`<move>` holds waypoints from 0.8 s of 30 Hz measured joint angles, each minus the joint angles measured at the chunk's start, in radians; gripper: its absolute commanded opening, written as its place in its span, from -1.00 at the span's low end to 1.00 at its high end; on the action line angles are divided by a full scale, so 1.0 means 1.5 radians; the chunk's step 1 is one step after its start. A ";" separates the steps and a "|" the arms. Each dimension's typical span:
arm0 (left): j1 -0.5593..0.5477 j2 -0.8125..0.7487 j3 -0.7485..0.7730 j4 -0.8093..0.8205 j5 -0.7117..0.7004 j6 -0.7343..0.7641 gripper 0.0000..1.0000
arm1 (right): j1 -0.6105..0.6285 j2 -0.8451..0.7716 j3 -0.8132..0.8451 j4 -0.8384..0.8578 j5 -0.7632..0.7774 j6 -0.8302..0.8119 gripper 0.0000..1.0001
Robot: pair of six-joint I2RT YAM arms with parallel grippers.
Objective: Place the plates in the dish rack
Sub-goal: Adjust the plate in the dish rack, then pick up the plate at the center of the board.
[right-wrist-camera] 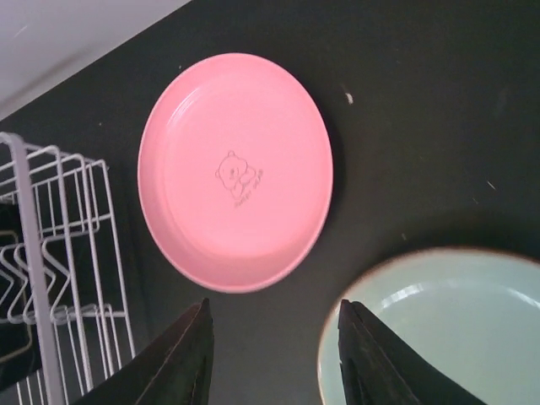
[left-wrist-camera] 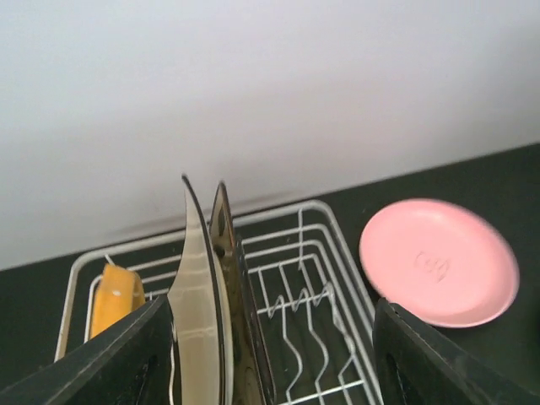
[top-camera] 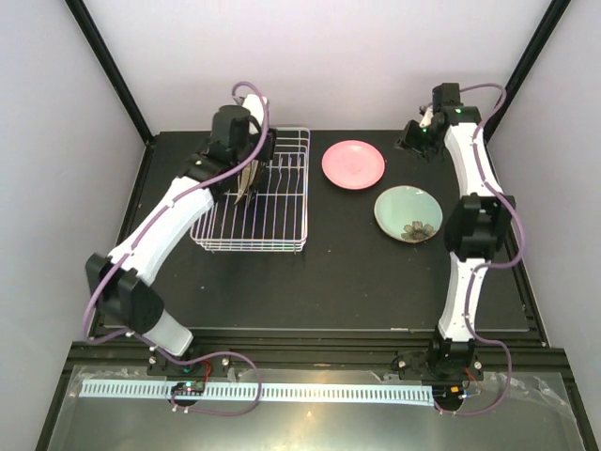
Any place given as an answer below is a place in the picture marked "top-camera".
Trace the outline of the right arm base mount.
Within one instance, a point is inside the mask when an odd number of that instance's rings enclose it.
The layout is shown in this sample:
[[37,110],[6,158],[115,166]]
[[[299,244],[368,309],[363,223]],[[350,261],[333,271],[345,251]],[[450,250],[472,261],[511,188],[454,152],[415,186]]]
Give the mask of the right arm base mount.
[[477,381],[484,379],[484,372],[474,365],[445,357],[431,363],[426,350],[397,353],[390,363],[390,369],[405,381],[459,384],[471,378]]

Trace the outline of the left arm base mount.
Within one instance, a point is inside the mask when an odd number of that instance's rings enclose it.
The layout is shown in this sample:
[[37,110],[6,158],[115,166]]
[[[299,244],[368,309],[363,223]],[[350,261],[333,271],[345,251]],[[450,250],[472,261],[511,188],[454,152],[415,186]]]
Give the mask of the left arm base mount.
[[164,355],[155,351],[148,359],[146,373],[148,376],[165,377],[166,379],[201,379],[210,377],[213,373],[218,376],[225,374],[231,361],[232,357],[229,355],[218,355],[193,364],[180,365],[171,362]]

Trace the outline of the pink round plate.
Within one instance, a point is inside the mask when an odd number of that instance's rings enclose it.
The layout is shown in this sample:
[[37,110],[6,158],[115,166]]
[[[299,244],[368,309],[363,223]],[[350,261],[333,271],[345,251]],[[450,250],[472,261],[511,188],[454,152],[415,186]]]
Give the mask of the pink round plate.
[[333,144],[324,153],[321,168],[325,177],[347,190],[363,190],[375,185],[384,175],[385,161],[372,145],[358,140]]

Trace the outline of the white square plate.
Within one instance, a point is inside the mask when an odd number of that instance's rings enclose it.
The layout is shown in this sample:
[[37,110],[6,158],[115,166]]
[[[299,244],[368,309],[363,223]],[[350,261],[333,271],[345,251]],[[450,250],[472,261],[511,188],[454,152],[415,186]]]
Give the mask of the white square plate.
[[249,193],[256,173],[256,162],[252,161],[245,166],[238,175],[238,191],[235,199],[235,204]]

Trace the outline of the white wire dish rack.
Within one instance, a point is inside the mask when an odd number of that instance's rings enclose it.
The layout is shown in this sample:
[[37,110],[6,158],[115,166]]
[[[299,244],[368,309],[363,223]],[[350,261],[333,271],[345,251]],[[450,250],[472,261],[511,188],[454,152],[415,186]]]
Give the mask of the white wire dish rack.
[[190,230],[209,252],[300,252],[308,236],[309,151],[306,128],[278,130],[274,156],[252,197],[227,194]]

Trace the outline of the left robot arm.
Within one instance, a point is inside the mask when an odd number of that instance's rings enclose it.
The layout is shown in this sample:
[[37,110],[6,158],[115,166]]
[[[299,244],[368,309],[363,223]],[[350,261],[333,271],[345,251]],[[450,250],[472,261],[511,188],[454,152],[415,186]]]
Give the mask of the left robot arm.
[[[109,262],[113,267],[101,278],[91,294],[84,314],[84,332],[88,332],[101,291],[108,286],[121,265],[129,262],[143,282],[152,284],[161,265],[184,233],[214,204],[207,184],[189,178],[174,179],[159,205],[124,243],[109,254]],[[142,333],[142,337],[151,347],[167,351],[168,363],[181,375],[190,375],[201,365],[202,353],[191,345],[192,332],[165,309],[161,310],[159,319],[150,330]]]

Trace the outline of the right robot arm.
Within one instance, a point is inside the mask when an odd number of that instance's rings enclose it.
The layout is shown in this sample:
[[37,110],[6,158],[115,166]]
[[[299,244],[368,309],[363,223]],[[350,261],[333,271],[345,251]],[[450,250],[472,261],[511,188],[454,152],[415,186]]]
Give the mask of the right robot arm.
[[434,87],[421,119],[410,120],[395,143],[425,160],[449,153],[459,188],[443,233],[451,260],[445,306],[427,350],[403,360],[417,374],[440,381],[460,381],[471,367],[482,284],[516,211],[488,161],[480,111],[462,102],[464,91],[457,83]]

